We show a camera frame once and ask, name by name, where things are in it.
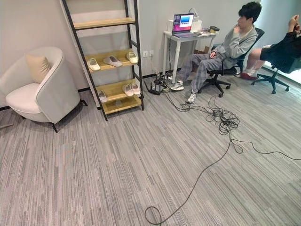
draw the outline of man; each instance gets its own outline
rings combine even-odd
[[[238,24],[230,30],[225,37],[224,43],[208,54],[192,54],[184,63],[179,74],[179,80],[172,90],[183,90],[183,82],[186,81],[193,67],[198,67],[196,78],[192,81],[192,92],[188,98],[188,102],[195,102],[197,92],[201,88],[204,81],[207,79],[207,70],[221,70],[222,60],[228,57],[237,58],[246,53],[254,44],[258,34],[253,23],[257,20],[261,11],[261,5],[258,2],[249,2],[243,5],[238,15],[240,16]],[[237,61],[235,59],[225,60],[224,68],[233,67]]]
[[[284,39],[274,45],[264,46],[263,48],[254,49],[248,58],[247,66],[240,77],[248,80],[257,79],[257,71],[267,60],[270,63],[283,61],[288,57],[301,57],[301,36],[299,15],[294,15],[288,22],[288,31]]]

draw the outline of black office chair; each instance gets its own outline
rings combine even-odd
[[[286,86],[285,90],[288,92],[290,90],[289,86],[287,84],[285,84],[284,82],[276,79],[276,75],[278,74],[278,70],[280,70],[286,74],[289,74],[295,70],[301,69],[301,58],[287,57],[285,59],[279,59],[276,62],[272,63],[272,68],[277,69],[272,76],[258,74],[258,76],[263,77],[263,79],[257,79],[255,81],[253,81],[251,84],[254,85],[256,82],[268,81],[272,84],[272,87],[273,87],[272,94],[275,94],[276,93],[275,83],[278,83],[283,86]]]
[[[202,89],[210,86],[210,85],[215,85],[219,91],[221,92],[218,96],[219,97],[222,97],[224,95],[224,91],[223,89],[221,88],[220,85],[227,85],[226,86],[226,89],[230,89],[231,87],[231,84],[228,83],[228,82],[225,82],[225,81],[221,81],[221,80],[218,80],[218,76],[219,75],[236,75],[236,74],[239,74],[237,73],[237,69],[236,67],[239,67],[240,68],[240,73],[243,71],[243,63],[244,63],[244,59],[245,59],[245,56],[247,55],[247,53],[250,51],[250,49],[255,45],[255,43],[264,35],[264,31],[259,29],[259,28],[255,28],[256,29],[256,32],[258,34],[257,36],[257,39],[256,41],[254,42],[254,44],[249,48],[249,50],[244,53],[243,55],[241,55],[240,57],[236,58],[236,60],[238,60],[237,62],[237,65],[236,66],[233,66],[232,68],[230,69],[224,69],[224,61],[226,59],[231,59],[231,58],[226,58],[226,59],[223,59],[222,60],[222,70],[219,70],[219,71],[207,71],[207,73],[213,77],[212,79],[206,79],[205,82],[208,82],[206,85],[204,85],[203,87],[201,87],[199,90],[198,90],[198,93],[201,93],[202,92]]]

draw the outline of red shoe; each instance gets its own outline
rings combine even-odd
[[[256,79],[258,79],[257,76],[256,76],[256,77],[250,76],[250,75],[248,75],[247,73],[244,73],[244,72],[242,72],[242,73],[240,74],[240,77],[241,77],[242,79],[247,79],[247,80],[256,80]]]

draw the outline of laptop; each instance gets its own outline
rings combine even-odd
[[[193,13],[175,14],[172,35],[178,38],[188,38],[198,36],[198,34],[191,33]]]

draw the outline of gray hoodie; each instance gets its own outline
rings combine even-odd
[[[216,47],[212,52],[216,52],[222,59],[237,58],[246,53],[249,48],[254,44],[258,36],[255,26],[244,37],[240,38],[239,33],[234,33],[234,27],[226,35],[224,43]],[[227,59],[224,61],[224,67],[229,69],[237,63],[235,59]]]

